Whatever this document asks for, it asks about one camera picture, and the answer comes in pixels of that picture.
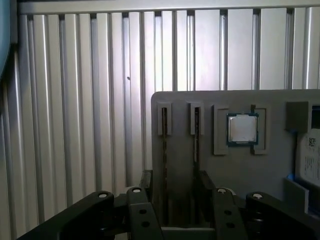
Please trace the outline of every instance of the slot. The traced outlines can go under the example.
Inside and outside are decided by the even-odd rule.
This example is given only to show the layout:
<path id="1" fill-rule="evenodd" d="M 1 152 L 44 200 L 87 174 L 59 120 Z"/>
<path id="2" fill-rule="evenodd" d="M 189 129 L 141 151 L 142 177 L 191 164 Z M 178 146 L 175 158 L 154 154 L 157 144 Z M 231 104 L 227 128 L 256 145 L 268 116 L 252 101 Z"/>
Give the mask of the slot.
<path id="1" fill-rule="evenodd" d="M 33 137 L 34 137 L 34 153 L 35 153 L 35 176 L 36 176 L 36 191 L 38 202 L 38 221 L 43 223 L 45 221 L 45 207 L 44 198 L 41 197 L 44 194 L 42 173 L 41 173 L 41 161 L 40 161 L 40 139 L 39 139 L 39 124 L 38 124 L 38 112 L 37 112 L 37 88 L 36 88 L 36 66 L 35 66 L 35 32 L 34 32 L 34 16 L 27 16 L 27 40 L 28 40 L 28 52 L 29 52 L 29 64 L 30 64 L 30 87 L 31 87 L 31 102 L 32 102 L 32 118 L 33 121 Z M 12 194 L 8 193 L 10 201 L 13 199 Z"/>
<path id="2" fill-rule="evenodd" d="M 220 81 L 219 89 L 228 89 L 228 11 L 220 11 Z"/>
<path id="3" fill-rule="evenodd" d="M 195 82 L 195 11 L 187 12 L 187 91 L 196 89 Z"/>
<path id="4" fill-rule="evenodd" d="M 130 38 L 129 38 L 129 14 L 122 14 L 122 56 L 123 56 L 123 93 L 124 93 L 124 117 L 126 119 L 124 123 L 124 135 L 126 139 L 132 139 L 132 109 L 131 109 L 131 73 L 130 73 Z M 132 166 L 132 141 L 128 141 L 125 144 L 125 158 L 126 168 L 129 169 Z M 127 184 L 132 179 L 132 173 L 127 171 Z"/>
<path id="5" fill-rule="evenodd" d="M 193 170 L 199 171 L 200 108 L 194 108 Z"/>
<path id="6" fill-rule="evenodd" d="M 154 16 L 161 18 L 161 17 L 162 17 L 162 12 L 161 12 L 161 11 L 155 11 L 155 12 L 154 12 Z"/>
<path id="7" fill-rule="evenodd" d="M 258 90 L 260 85 L 260 37 L 261 37 L 261 10 L 253 10 L 252 34 L 252 90 Z"/>
<path id="8" fill-rule="evenodd" d="M 129 12 L 123 12 L 122 13 L 122 18 L 129 18 Z"/>
<path id="9" fill-rule="evenodd" d="M 90 20 L 92 21 L 93 19 L 97 19 L 96 13 L 90 13 Z"/>
<path id="10" fill-rule="evenodd" d="M 168 224 L 168 194 L 167 194 L 167 133 L 168 110 L 162 108 L 162 154 L 163 154 L 163 223 Z"/>
<path id="11" fill-rule="evenodd" d="M 285 26 L 285 72 L 284 72 L 284 88 L 293 88 L 293 54 L 294 54 L 294 24 L 295 15 L 293 9 L 286 11 Z"/>

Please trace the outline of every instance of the gray bracket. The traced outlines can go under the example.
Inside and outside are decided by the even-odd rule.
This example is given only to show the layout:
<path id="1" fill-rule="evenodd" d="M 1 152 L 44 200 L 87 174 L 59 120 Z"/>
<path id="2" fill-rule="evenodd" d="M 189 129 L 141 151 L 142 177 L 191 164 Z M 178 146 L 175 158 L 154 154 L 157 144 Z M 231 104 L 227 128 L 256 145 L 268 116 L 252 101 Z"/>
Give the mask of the gray bracket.
<path id="1" fill-rule="evenodd" d="M 213 110 L 213 154 L 227 155 L 227 114 L 229 107 L 224 105 L 214 105 Z"/>
<path id="2" fill-rule="evenodd" d="M 252 104 L 251 112 L 259 114 L 258 144 L 251 147 L 251 152 L 254 155 L 265 155 L 270 144 L 271 109 L 268 105 Z"/>
<path id="3" fill-rule="evenodd" d="M 285 129 L 305 134 L 311 129 L 312 105 L 309 101 L 287 102 Z"/>

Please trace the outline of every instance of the metal panel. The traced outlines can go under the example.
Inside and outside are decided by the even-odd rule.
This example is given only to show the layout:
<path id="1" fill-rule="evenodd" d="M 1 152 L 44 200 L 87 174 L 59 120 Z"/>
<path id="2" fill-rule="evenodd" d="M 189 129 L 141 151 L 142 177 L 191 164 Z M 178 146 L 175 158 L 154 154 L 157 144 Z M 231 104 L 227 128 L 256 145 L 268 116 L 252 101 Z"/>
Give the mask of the metal panel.
<path id="1" fill-rule="evenodd" d="M 20 3 L 15 69 L 1 86 L 0 236 L 15 239 L 92 191 L 138 184 L 152 168 L 156 91 L 317 88 L 317 7 L 318 0 Z"/>
<path id="2" fill-rule="evenodd" d="M 306 9 L 294 10 L 293 50 L 292 50 L 292 89 L 303 88 L 304 40 Z"/>
<path id="3" fill-rule="evenodd" d="M 83 129 L 83 167 L 84 194 L 96 190 L 95 148 L 94 148 L 94 105 L 93 72 L 91 52 L 91 19 L 89 14 L 79 15 L 80 62 L 82 90 L 82 129 Z"/>
<path id="4" fill-rule="evenodd" d="M 176 79 L 177 90 L 187 91 L 187 11 L 176 12 Z"/>
<path id="5" fill-rule="evenodd" d="M 124 68 L 123 68 L 123 31 L 122 14 L 113 13 L 112 22 L 112 86 L 114 114 L 114 184 L 115 193 L 119 194 L 126 187 L 126 159 L 125 159 L 125 96 L 124 96 Z"/>
<path id="6" fill-rule="evenodd" d="M 3 103 L 1 102 L 1 112 L 4 112 Z M 11 224 L 10 224 L 10 206 L 9 206 L 9 186 L 7 175 L 8 167 L 6 163 L 6 150 L 5 150 L 5 126 L 4 115 L 0 116 L 0 238 L 11 238 Z"/>
<path id="7" fill-rule="evenodd" d="M 68 141 L 67 157 L 71 176 L 72 203 L 84 197 L 84 171 L 83 171 L 83 139 L 82 139 L 82 106 L 80 66 L 79 66 L 79 27 L 78 16 L 65 15 L 65 119 L 66 135 Z"/>
<path id="8" fill-rule="evenodd" d="M 22 131 L 22 111 L 20 95 L 20 79 L 18 70 L 18 53 L 14 53 L 12 75 L 10 82 L 4 84 L 4 114 L 6 116 L 5 125 L 7 134 L 8 161 L 10 161 L 10 191 L 12 191 L 12 202 L 10 203 L 13 211 L 14 230 L 12 238 L 17 238 L 28 229 L 27 224 L 27 186 L 26 168 L 23 150 L 23 131 Z"/>
<path id="9" fill-rule="evenodd" d="M 252 89 L 253 10 L 228 11 L 227 89 Z"/>
<path id="10" fill-rule="evenodd" d="M 319 88 L 320 7 L 306 10 L 304 32 L 303 88 Z"/>
<path id="11" fill-rule="evenodd" d="M 28 46 L 28 21 L 27 17 L 20 18 L 21 37 L 20 45 L 22 50 L 19 52 L 20 64 L 20 91 L 21 91 L 21 111 L 22 111 L 22 130 L 24 162 L 26 174 L 27 194 L 27 224 L 28 229 L 33 229 L 39 223 L 38 219 L 38 201 L 37 194 L 37 176 L 36 176 L 36 155 L 34 142 L 34 121 L 32 115 L 32 93 L 31 93 L 31 73 L 30 73 L 30 55 Z"/>
<path id="12" fill-rule="evenodd" d="M 49 76 L 52 117 L 52 167 L 54 171 L 54 199 L 57 214 L 67 206 L 64 126 L 62 107 L 62 71 L 60 61 L 59 16 L 48 16 Z"/>
<path id="13" fill-rule="evenodd" d="M 173 13 L 162 12 L 162 90 L 174 90 Z"/>
<path id="14" fill-rule="evenodd" d="M 318 0 L 117 0 L 117 1 L 52 1 L 20 3 L 22 14 L 105 13 L 186 9 L 263 9 L 320 6 Z"/>
<path id="15" fill-rule="evenodd" d="M 129 183 L 136 185 L 140 182 L 144 169 L 143 160 L 143 119 L 142 119 L 142 73 L 141 73 L 141 20 L 140 13 L 129 13 L 130 37 L 130 82 L 131 82 L 131 143 L 132 169 Z"/>
<path id="16" fill-rule="evenodd" d="M 259 89 L 285 88 L 287 10 L 262 9 Z"/>
<path id="17" fill-rule="evenodd" d="M 98 96 L 99 109 L 98 118 L 99 131 L 98 142 L 98 165 L 96 172 L 98 175 L 97 190 L 114 191 L 114 171 L 113 171 L 113 145 L 112 145 L 112 102 L 110 86 L 110 23 L 107 13 L 99 13 L 97 19 L 97 43 L 98 43 Z"/>
<path id="18" fill-rule="evenodd" d="M 44 220 L 55 214 L 54 202 L 54 169 L 53 169 L 53 136 L 51 113 L 51 89 L 48 72 L 48 36 L 47 17 L 34 16 L 34 59 L 37 66 L 35 71 L 35 85 L 37 91 L 37 110 L 40 141 L 41 177 L 43 185 Z"/>
<path id="19" fill-rule="evenodd" d="M 195 90 L 219 90 L 220 11 L 196 10 Z"/>
<path id="20" fill-rule="evenodd" d="M 144 150 L 145 150 L 145 169 L 152 169 L 152 138 L 151 138 L 151 97 L 156 91 L 156 68 L 155 68 L 155 13 L 145 12 L 143 15 L 144 28 L 144 96 L 145 96 L 145 135 L 144 135 Z"/>
<path id="21" fill-rule="evenodd" d="M 163 91 L 163 55 L 162 55 L 162 16 L 156 16 L 154 19 L 154 73 L 155 73 L 155 91 Z"/>

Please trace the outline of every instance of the gray plastic block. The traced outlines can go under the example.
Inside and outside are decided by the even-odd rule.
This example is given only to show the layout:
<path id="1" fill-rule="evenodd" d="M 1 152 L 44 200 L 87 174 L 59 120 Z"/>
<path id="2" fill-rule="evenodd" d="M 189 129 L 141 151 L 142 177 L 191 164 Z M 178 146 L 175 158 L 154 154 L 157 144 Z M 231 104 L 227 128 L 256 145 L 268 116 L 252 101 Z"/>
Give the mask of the gray plastic block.
<path id="1" fill-rule="evenodd" d="M 309 101 L 286 103 L 285 128 L 288 131 L 305 134 L 311 129 L 312 104 Z"/>
<path id="2" fill-rule="evenodd" d="M 164 192 L 163 138 L 158 107 L 171 104 L 171 134 L 167 136 L 166 167 L 170 223 L 188 222 L 192 212 L 194 135 L 191 106 L 200 106 L 203 134 L 199 136 L 199 167 L 216 186 L 240 197 L 261 191 L 284 200 L 283 178 L 294 173 L 295 138 L 286 129 L 307 131 L 310 106 L 319 105 L 319 90 L 157 92 L 151 100 L 154 205 L 161 216 Z M 259 113 L 258 145 L 227 146 L 226 114 Z"/>

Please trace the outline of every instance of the round screw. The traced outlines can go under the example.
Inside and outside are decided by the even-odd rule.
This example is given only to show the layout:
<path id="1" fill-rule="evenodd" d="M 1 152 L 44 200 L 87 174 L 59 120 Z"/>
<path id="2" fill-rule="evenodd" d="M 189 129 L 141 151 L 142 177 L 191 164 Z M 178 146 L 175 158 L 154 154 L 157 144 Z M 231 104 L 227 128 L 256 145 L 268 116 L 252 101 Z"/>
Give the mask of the round screw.
<path id="1" fill-rule="evenodd" d="M 225 189 L 223 189 L 223 188 L 218 189 L 218 193 L 224 194 L 224 193 L 226 193 L 226 192 L 227 192 L 227 191 L 226 191 Z"/>
<path id="2" fill-rule="evenodd" d="M 101 193 L 101 194 L 99 194 L 99 198 L 105 198 L 106 196 L 108 196 L 106 193 Z"/>
<path id="3" fill-rule="evenodd" d="M 255 193 L 255 194 L 253 194 L 252 196 L 253 196 L 254 198 L 256 198 L 256 199 L 262 199 L 262 198 L 263 198 L 262 195 L 259 194 L 259 193 Z"/>

